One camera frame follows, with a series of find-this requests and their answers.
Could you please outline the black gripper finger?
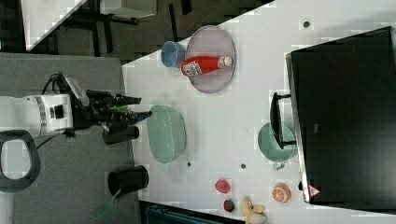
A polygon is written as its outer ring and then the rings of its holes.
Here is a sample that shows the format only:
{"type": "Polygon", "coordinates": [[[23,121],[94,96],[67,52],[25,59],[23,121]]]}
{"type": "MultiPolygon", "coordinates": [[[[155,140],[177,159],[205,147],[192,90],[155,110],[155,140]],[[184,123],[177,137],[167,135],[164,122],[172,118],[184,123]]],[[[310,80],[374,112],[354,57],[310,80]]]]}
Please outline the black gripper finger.
{"type": "Polygon", "coordinates": [[[116,106],[121,105],[139,105],[141,103],[141,98],[130,97],[130,96],[120,96],[116,99],[116,106]]]}
{"type": "Polygon", "coordinates": [[[151,111],[148,112],[134,112],[128,111],[125,114],[125,120],[130,125],[135,125],[136,123],[143,121],[144,119],[149,118],[152,115],[151,111]]]}

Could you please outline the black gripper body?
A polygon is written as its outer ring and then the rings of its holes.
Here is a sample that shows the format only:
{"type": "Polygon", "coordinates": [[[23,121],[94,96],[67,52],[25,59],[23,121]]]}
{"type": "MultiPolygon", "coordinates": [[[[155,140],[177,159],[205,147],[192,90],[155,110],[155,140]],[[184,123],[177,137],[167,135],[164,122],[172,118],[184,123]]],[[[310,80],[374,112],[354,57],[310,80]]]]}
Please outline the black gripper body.
{"type": "Polygon", "coordinates": [[[121,94],[112,94],[109,91],[85,91],[88,104],[83,99],[72,97],[73,123],[76,130],[89,129],[92,125],[101,125],[111,120],[113,106],[120,106],[121,94]]]}

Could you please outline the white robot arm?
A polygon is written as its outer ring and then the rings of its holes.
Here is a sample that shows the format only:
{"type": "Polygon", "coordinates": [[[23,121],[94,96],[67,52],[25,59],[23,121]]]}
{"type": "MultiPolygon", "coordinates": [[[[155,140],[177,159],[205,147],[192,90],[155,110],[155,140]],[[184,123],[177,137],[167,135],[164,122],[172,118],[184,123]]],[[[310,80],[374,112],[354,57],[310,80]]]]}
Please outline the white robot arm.
{"type": "Polygon", "coordinates": [[[93,125],[104,128],[110,145],[137,136],[136,123],[149,112],[134,112],[139,98],[108,91],[1,98],[1,224],[12,224],[14,194],[31,187],[41,170],[37,138],[71,136],[93,125]]]}

